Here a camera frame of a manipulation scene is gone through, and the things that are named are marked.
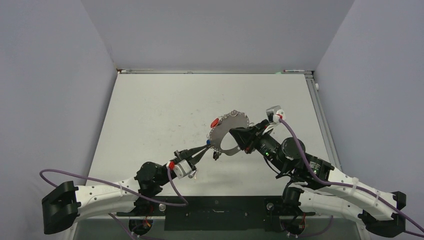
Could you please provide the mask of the grey key tag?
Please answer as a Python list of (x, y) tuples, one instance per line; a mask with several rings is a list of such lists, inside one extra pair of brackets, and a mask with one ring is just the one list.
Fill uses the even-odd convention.
[(188, 175), (188, 177), (189, 177), (190, 179), (196, 179), (197, 172), (198, 172), (197, 170), (192, 171), (192, 172)]

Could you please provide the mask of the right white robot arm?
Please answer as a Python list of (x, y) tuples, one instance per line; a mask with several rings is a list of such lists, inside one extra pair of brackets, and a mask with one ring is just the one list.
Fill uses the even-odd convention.
[(384, 192), (348, 176), (329, 162), (306, 152), (292, 133), (283, 142), (271, 131), (285, 121), (277, 116), (248, 127), (229, 130), (238, 147), (247, 154), (259, 152), (278, 169), (279, 177), (290, 177), (282, 193), (282, 207), (289, 214), (323, 213), (359, 223), (375, 235), (393, 238), (406, 232), (406, 195)]

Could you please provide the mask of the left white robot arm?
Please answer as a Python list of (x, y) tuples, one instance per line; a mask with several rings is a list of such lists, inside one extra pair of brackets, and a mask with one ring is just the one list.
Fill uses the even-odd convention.
[(69, 229), (78, 221), (114, 213), (143, 215), (151, 205), (186, 207), (188, 201), (178, 193), (181, 203), (157, 200), (163, 186), (175, 186), (175, 178), (193, 175), (196, 165), (211, 144), (174, 152), (165, 164), (143, 163), (135, 176), (117, 182), (88, 177), (96, 185), (75, 185), (66, 181), (56, 185), (42, 200), (43, 232), (52, 235)]

